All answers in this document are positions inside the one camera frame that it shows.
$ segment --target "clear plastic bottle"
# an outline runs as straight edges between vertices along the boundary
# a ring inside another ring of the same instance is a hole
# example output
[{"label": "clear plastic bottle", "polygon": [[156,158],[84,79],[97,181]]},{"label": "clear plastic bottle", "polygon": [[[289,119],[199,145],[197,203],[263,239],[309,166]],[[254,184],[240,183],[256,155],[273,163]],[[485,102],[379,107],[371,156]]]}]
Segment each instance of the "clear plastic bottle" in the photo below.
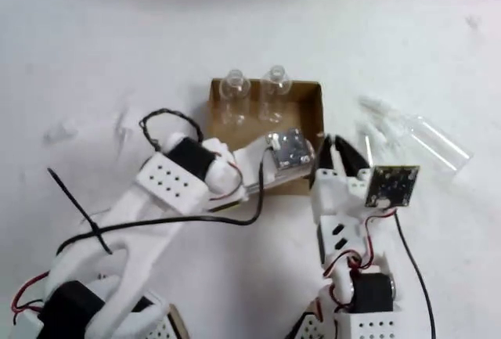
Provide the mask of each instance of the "clear plastic bottle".
[{"label": "clear plastic bottle", "polygon": [[287,95],[292,81],[280,65],[272,67],[261,79],[259,118],[263,121],[281,122]]},{"label": "clear plastic bottle", "polygon": [[240,125],[249,114],[251,82],[240,70],[230,70],[219,84],[220,111],[223,124]]}]

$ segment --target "cardboard box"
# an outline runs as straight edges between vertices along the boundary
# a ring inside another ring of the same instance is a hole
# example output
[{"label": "cardboard box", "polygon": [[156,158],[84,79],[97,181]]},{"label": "cardboard box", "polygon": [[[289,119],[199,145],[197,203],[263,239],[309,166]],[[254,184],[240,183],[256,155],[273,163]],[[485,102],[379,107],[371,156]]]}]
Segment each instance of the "cardboard box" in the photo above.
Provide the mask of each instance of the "cardboard box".
[{"label": "cardboard box", "polygon": [[[293,81],[283,114],[279,124],[260,121],[259,80],[250,80],[250,115],[241,126],[228,126],[221,122],[219,111],[220,78],[211,82],[209,95],[208,135],[217,137],[228,144],[231,150],[238,150],[267,132],[283,131],[289,128],[300,128],[315,151],[323,140],[323,105],[322,89],[318,82]],[[269,191],[271,194],[308,195],[308,180],[299,179],[277,186]]]}]

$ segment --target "white tabletop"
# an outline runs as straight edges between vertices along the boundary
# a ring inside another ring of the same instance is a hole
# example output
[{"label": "white tabletop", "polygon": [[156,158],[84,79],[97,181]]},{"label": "white tabletop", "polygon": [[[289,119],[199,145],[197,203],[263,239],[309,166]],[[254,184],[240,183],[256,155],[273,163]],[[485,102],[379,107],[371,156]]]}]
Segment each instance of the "white tabletop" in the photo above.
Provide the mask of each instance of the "white tabletop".
[{"label": "white tabletop", "polygon": [[[452,185],[423,189],[401,219],[438,337],[501,330],[499,0],[0,0],[0,14],[3,337],[14,292],[81,220],[45,166],[90,211],[107,207],[150,154],[136,132],[118,155],[120,108],[204,121],[212,77],[237,67],[258,78],[275,63],[321,82],[329,132],[354,133],[364,93],[465,140],[474,159]],[[78,123],[77,138],[44,146],[63,118]],[[166,134],[185,126],[163,124]],[[405,337],[426,338],[424,298],[401,256]],[[323,284],[308,198],[267,199],[250,228],[185,225],[151,284],[195,339],[284,337]]]}]

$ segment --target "transparent plastic tube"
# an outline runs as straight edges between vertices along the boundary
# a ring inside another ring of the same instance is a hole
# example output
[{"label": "transparent plastic tube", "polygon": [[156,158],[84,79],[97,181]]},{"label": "transparent plastic tube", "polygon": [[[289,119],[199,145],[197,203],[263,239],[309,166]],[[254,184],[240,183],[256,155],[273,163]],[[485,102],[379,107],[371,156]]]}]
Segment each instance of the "transparent plastic tube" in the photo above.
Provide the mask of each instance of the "transparent plastic tube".
[{"label": "transparent plastic tube", "polygon": [[409,117],[406,125],[409,138],[448,175],[459,172],[473,156],[472,152],[425,117]]}]

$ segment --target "cable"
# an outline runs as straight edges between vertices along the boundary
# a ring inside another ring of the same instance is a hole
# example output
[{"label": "cable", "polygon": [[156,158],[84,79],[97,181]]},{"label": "cable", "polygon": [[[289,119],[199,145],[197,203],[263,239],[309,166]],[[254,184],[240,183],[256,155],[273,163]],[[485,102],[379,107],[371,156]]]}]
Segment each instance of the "cable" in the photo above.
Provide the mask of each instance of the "cable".
[{"label": "cable", "polygon": [[395,213],[397,212],[397,209],[395,208],[393,211],[391,212],[387,212],[386,214],[384,215],[371,215],[369,216],[367,219],[366,219],[366,222],[365,222],[365,227],[366,227],[366,233],[367,233],[367,243],[369,245],[369,260],[367,260],[367,263],[364,264],[364,265],[361,265],[360,268],[363,269],[363,270],[367,270],[372,264],[373,264],[373,261],[374,261],[374,247],[373,247],[373,240],[370,236],[370,231],[369,231],[369,222],[372,220],[372,219],[384,219],[384,218],[389,218],[390,216],[393,216]]},{"label": "cable", "polygon": [[42,274],[28,280],[25,284],[23,284],[23,286],[17,291],[16,295],[13,298],[12,303],[10,304],[10,310],[12,310],[14,313],[21,313],[25,308],[27,308],[25,305],[32,304],[34,301],[27,302],[26,304],[23,304],[21,306],[18,305],[19,300],[23,296],[24,292],[36,282],[46,278],[48,274],[49,274],[48,271],[43,272]]},{"label": "cable", "polygon": [[224,194],[222,196],[219,196],[219,197],[211,198],[210,200],[224,200],[225,198],[232,196],[238,189],[240,189],[240,187],[243,184],[243,174],[242,174],[242,171],[240,170],[240,168],[238,168],[236,166],[236,164],[232,163],[231,161],[227,161],[226,163],[228,163],[228,165],[238,173],[240,181],[231,192]]},{"label": "cable", "polygon": [[[99,233],[107,233],[111,231],[116,231],[119,229],[126,229],[126,228],[133,228],[133,227],[140,227],[144,225],[157,225],[157,224],[165,224],[165,223],[177,223],[177,222],[217,222],[217,223],[226,223],[226,224],[231,224],[231,225],[240,225],[240,226],[245,226],[245,225],[251,225],[254,224],[259,216],[261,215],[262,208],[263,208],[263,202],[265,198],[265,179],[264,179],[264,173],[263,173],[263,164],[264,164],[264,159],[265,159],[265,154],[266,151],[270,150],[270,148],[266,148],[265,152],[263,153],[263,156],[261,158],[261,162],[259,164],[259,192],[258,192],[258,204],[256,206],[256,212],[254,216],[249,218],[248,220],[236,220],[236,219],[231,219],[231,218],[226,218],[226,217],[220,217],[220,216],[212,216],[212,215],[194,215],[194,216],[178,216],[175,218],[160,218],[160,219],[151,219],[151,220],[143,220],[143,221],[138,221],[138,222],[129,222],[129,223],[121,223],[121,224],[116,224],[116,225],[108,225],[106,227],[102,227],[99,229]],[[82,233],[81,235],[76,235],[68,240],[64,241],[58,248],[57,253],[61,253],[65,247],[72,243],[76,243],[77,241],[83,240],[83,239],[88,239],[90,237],[95,236],[94,232],[88,232],[88,233]]]},{"label": "cable", "polygon": [[426,284],[424,284],[424,279],[423,276],[421,275],[420,268],[418,267],[416,260],[413,257],[413,254],[411,253],[409,249],[409,245],[407,245],[407,241],[405,240],[404,233],[402,231],[402,227],[400,226],[400,220],[398,219],[398,214],[395,209],[394,211],[394,217],[395,217],[395,223],[397,225],[397,230],[398,234],[400,236],[400,239],[402,240],[402,244],[405,248],[405,252],[409,256],[409,260],[413,264],[414,270],[416,271],[417,278],[420,280],[421,288],[423,289],[423,294],[424,294],[424,299],[426,300],[426,305],[428,309],[428,315],[430,316],[430,327],[431,327],[431,339],[436,339],[437,334],[436,334],[436,328],[435,328],[435,318],[433,315],[433,308],[431,307],[431,300],[430,300],[430,295],[428,294],[428,289],[426,288]]},{"label": "cable", "polygon": [[148,122],[149,119],[152,117],[159,116],[161,114],[172,114],[174,116],[180,117],[185,121],[188,121],[190,125],[192,125],[195,128],[196,132],[196,137],[198,138],[198,143],[202,143],[204,141],[204,133],[202,132],[202,129],[200,126],[197,124],[195,120],[193,120],[191,117],[186,116],[183,112],[179,112],[178,110],[169,110],[168,108],[160,108],[159,110],[155,110],[150,114],[147,114],[140,122],[139,122],[139,127],[142,129],[142,133],[146,137],[146,140],[148,143],[153,147],[155,152],[160,152],[161,147],[160,143],[158,142],[158,139],[152,139],[150,132],[148,131],[148,127],[146,123]]},{"label": "cable", "polygon": [[347,254],[353,254],[353,258],[355,261],[350,262],[348,260],[348,265],[350,266],[351,269],[358,269],[360,265],[362,264],[362,256],[358,251],[354,251],[353,249],[348,249],[346,251],[342,251],[341,254],[339,254],[336,259],[334,259],[330,265],[326,268],[326,271],[323,272],[323,277],[328,278],[330,274],[332,274],[332,271],[334,270],[334,265],[336,265],[336,262],[339,261],[342,257],[344,257]]},{"label": "cable", "polygon": [[113,254],[111,249],[104,242],[98,225],[91,219],[90,216],[88,216],[87,212],[85,212],[84,208],[78,203],[78,201],[75,199],[75,197],[73,197],[73,194],[70,193],[70,190],[68,190],[68,188],[64,185],[63,181],[54,172],[54,170],[52,170],[51,168],[47,168],[47,171],[49,171],[49,174],[52,176],[54,181],[56,181],[56,184],[59,186],[59,188],[61,188],[63,193],[66,194],[66,197],[68,197],[68,199],[71,201],[71,203],[81,212],[82,215],[84,215],[85,220],[91,226],[92,234],[97,237],[97,239],[99,240],[99,242],[103,246],[104,251],[108,254]]}]

